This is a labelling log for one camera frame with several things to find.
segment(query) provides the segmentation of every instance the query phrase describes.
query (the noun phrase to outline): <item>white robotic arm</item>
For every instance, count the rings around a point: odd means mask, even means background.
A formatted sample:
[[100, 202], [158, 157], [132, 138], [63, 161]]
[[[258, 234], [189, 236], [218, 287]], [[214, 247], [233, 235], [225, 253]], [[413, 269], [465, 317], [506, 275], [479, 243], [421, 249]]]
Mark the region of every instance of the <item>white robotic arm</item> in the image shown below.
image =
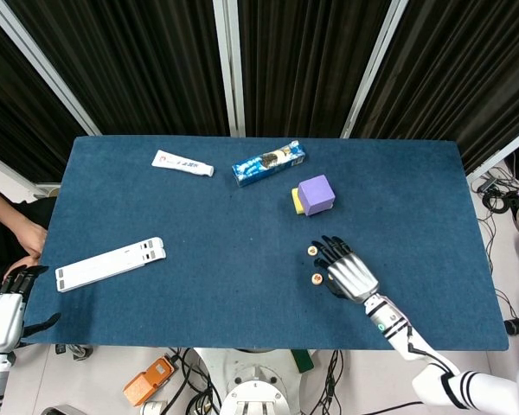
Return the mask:
[[0, 405], [9, 370], [15, 362], [13, 350], [22, 345], [21, 338], [53, 326], [60, 318], [59, 314], [54, 314], [44, 323], [32, 326], [23, 324], [33, 283], [47, 269], [47, 266], [26, 268], [23, 265], [11, 271], [4, 281], [0, 272]]
[[496, 415], [519, 415], [519, 374], [515, 383], [483, 373], [460, 373], [425, 342], [388, 298], [377, 293], [379, 282], [344, 241], [338, 237], [323, 239], [327, 246], [312, 242], [326, 258], [316, 259], [315, 265], [328, 271], [333, 294], [363, 303], [367, 316], [405, 360], [422, 359], [428, 363], [413, 379], [413, 389], [422, 402]]

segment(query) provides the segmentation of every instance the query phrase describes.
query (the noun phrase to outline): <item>blue tablecloth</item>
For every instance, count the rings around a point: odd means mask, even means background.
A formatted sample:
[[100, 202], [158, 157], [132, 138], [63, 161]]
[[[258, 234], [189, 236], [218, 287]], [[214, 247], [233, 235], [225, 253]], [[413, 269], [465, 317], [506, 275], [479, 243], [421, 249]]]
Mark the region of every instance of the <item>blue tablecloth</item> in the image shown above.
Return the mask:
[[[338, 235], [437, 349], [508, 342], [455, 143], [300, 139], [303, 164], [239, 188], [231, 165], [289, 138], [80, 137], [26, 322], [34, 342], [211, 348], [389, 348], [361, 305], [311, 283], [307, 248]], [[157, 150], [213, 177], [151, 166]], [[334, 207], [296, 215], [291, 189], [325, 174]], [[67, 293], [54, 269], [159, 236], [167, 259]]]

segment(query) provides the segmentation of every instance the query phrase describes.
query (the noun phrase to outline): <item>black curtain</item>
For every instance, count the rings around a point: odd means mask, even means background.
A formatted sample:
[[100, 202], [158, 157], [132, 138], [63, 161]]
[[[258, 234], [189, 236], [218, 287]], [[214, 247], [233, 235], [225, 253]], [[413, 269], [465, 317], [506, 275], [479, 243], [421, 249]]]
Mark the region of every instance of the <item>black curtain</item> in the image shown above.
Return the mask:
[[352, 137], [455, 140], [466, 171], [519, 134], [519, 0], [410, 0]]
[[103, 134], [228, 135], [205, 0], [9, 0]]
[[32, 182], [60, 182], [83, 133], [0, 28], [0, 160]]
[[389, 3], [240, 0], [247, 135], [339, 137]]

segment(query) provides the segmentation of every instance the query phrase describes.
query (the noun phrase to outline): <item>person's hand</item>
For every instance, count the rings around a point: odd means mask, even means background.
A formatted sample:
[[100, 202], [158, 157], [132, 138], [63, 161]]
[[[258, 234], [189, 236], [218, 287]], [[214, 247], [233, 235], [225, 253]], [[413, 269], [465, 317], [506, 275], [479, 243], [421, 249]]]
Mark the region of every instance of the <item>person's hand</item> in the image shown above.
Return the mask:
[[25, 218], [14, 230], [23, 249], [34, 259], [39, 259], [46, 240], [47, 231], [40, 225]]
[[10, 274], [10, 272], [12, 270], [15, 270], [18, 266], [21, 266], [21, 265], [26, 265], [28, 268], [33, 265], [38, 265], [38, 259], [33, 258], [30, 255], [19, 259], [18, 261], [16, 261], [14, 264], [11, 265], [11, 267], [6, 271], [5, 274], [3, 274], [3, 279], [6, 279], [6, 277], [8, 277], [8, 274]]

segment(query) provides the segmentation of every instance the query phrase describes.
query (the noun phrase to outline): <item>purple cube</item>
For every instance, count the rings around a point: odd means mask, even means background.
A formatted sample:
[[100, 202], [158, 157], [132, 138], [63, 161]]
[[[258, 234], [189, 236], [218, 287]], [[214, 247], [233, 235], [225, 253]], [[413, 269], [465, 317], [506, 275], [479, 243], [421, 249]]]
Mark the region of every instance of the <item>purple cube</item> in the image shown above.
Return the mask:
[[320, 175], [298, 185], [298, 198], [304, 205], [305, 215], [311, 216], [332, 208], [335, 194], [327, 177]]

